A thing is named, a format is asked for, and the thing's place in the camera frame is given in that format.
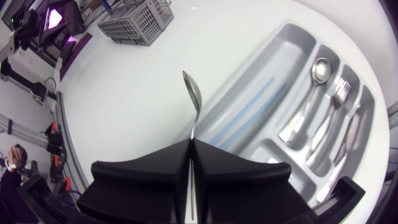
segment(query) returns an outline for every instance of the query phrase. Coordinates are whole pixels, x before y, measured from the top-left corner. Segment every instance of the spoon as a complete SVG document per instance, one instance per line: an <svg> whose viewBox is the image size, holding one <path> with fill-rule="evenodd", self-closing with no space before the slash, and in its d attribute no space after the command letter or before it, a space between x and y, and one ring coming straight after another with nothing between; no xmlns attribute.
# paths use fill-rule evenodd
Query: spoon
<svg viewBox="0 0 398 224"><path fill-rule="evenodd" d="M311 80L313 85L311 86L310 92L306 96L301 107L279 133L281 140L284 142L291 142L294 140L303 126L304 120L308 116L308 112L310 111L311 99L313 97L315 87L326 83L330 78L330 74L331 67L328 60L325 58L318 58L316 61L314 61L311 68Z"/></svg>
<svg viewBox="0 0 398 224"><path fill-rule="evenodd" d="M189 96L191 97L192 103L197 111L197 116L193 122L191 130L191 141L193 140L193 133L195 132L195 126L198 122L200 110L201 110L201 94L197 83L194 79L185 71L182 71L182 76L184 77L185 85L187 86ZM193 161L191 159L191 216L193 220Z"/></svg>

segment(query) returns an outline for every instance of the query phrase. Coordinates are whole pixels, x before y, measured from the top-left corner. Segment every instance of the gray plastic cutlery tray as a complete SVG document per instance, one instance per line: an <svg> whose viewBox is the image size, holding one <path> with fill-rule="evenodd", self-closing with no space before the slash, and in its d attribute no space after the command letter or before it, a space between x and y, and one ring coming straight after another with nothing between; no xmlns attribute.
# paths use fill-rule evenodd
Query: gray plastic cutlery tray
<svg viewBox="0 0 398 224"><path fill-rule="evenodd" d="M310 91L311 67L319 57L330 62L331 77L316 87L308 118L295 140L283 142L278 134ZM340 78L349 82L351 91L335 112L319 156L309 166L305 157L311 138L325 119ZM355 114L359 116L358 126L354 127L358 131L337 179L352 177L356 172L366 148L373 113L371 92L344 58L318 37L287 21L204 106L195 137L252 161L289 163L292 166L289 182L312 207L332 176L333 161Z"/></svg>

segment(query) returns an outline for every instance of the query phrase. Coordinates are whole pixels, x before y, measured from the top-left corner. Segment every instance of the dish rack basket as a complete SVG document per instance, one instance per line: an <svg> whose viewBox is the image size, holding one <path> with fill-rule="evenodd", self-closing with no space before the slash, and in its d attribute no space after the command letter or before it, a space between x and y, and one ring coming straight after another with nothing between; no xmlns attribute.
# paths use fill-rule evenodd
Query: dish rack basket
<svg viewBox="0 0 398 224"><path fill-rule="evenodd" d="M115 43L150 46L174 18L168 0L123 0L98 27Z"/></svg>

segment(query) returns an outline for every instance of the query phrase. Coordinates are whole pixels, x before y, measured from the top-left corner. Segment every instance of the purple light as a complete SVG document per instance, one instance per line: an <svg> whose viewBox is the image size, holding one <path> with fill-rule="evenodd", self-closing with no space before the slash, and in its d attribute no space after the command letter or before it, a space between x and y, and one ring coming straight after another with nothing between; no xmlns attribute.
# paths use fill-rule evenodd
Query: purple light
<svg viewBox="0 0 398 224"><path fill-rule="evenodd" d="M62 16L55 10L51 10L49 19L49 29L56 27L62 20Z"/></svg>
<svg viewBox="0 0 398 224"><path fill-rule="evenodd" d="M72 42L72 41L78 42L79 40L70 36L69 39L67 40L67 42Z"/></svg>

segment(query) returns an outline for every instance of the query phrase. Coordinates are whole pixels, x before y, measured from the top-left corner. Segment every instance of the hair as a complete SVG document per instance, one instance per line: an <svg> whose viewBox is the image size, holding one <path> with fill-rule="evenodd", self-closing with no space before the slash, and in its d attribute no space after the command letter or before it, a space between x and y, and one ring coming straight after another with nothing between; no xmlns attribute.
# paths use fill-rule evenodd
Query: hair
<svg viewBox="0 0 398 224"><path fill-rule="evenodd" d="M21 150L21 159L22 159L22 161L20 161L20 162L22 163L22 166L25 167L26 162L27 162L27 153L26 153L26 150L25 150L24 147L22 147L22 146L19 145L19 144L16 144L15 147Z"/></svg>

